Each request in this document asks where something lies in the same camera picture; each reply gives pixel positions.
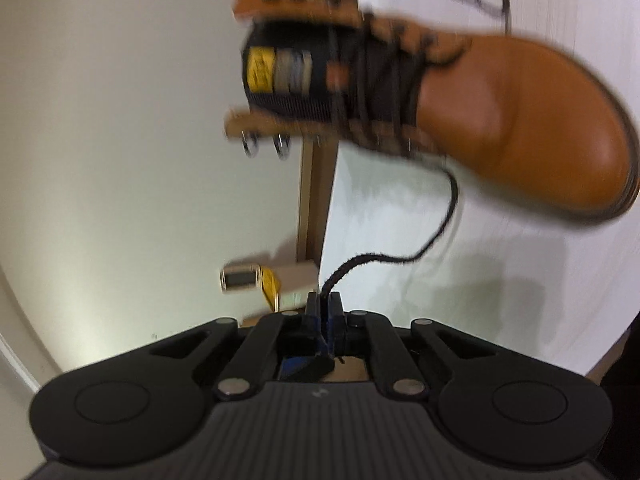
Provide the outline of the dark brown shoelace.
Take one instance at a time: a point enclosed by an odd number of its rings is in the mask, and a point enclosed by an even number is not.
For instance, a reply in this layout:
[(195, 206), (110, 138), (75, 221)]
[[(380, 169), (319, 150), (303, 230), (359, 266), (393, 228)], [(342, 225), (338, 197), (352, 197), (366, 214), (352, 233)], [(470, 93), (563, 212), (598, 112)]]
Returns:
[[(490, 6), (485, 11), (503, 21), (504, 32), (507, 34), (512, 32), (511, 0), (501, 0), (501, 6)], [(380, 252), (365, 252), (364, 254), (356, 255), (346, 260), (324, 282), (316, 298), (307, 301), (308, 306), (316, 306), (321, 313), (329, 314), (331, 312), (332, 306), (337, 302), (337, 299), (340, 298), (340, 294), (334, 290), (334, 287), (349, 274), (349, 272), (369, 263), (402, 264), (405, 266), (406, 264), (413, 264), (420, 261), (444, 235), (452, 218), (454, 218), (460, 194), (459, 183), (456, 176), (442, 165), (424, 162), (423, 159), (416, 157), (416, 152), (413, 151), (416, 142), (402, 136), (399, 122), (396, 122), (396, 120), (392, 122), (392, 139), (398, 144), (402, 157), (410, 160), (410, 162), (416, 162), (427, 170), (439, 171), (447, 177), (450, 187), (450, 200), (446, 214), (434, 234), (411, 255), (392, 256), (381, 254)]]

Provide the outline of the tan leather boot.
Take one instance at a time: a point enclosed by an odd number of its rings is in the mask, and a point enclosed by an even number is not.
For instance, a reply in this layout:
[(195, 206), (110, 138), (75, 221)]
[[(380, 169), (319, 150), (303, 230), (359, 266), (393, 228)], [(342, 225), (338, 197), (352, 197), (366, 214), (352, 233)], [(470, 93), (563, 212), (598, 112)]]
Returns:
[(639, 193), (639, 139), (617, 96), (584, 64), (510, 35), (441, 32), (319, 0), (235, 0), (248, 107), (245, 143), (340, 139), (402, 157), (448, 157), (491, 184), (572, 216), (608, 220)]

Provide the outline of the white pedal trash bin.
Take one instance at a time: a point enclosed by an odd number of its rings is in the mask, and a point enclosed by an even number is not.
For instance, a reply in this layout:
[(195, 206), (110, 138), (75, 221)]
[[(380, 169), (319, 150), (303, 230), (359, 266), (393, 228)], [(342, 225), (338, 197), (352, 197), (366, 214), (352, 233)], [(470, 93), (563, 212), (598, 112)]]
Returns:
[(319, 270), (312, 260), (286, 266), (238, 263), (224, 266), (220, 271), (220, 288), (224, 294), (257, 290), (271, 312), (303, 307), (307, 296), (315, 292), (318, 285)]

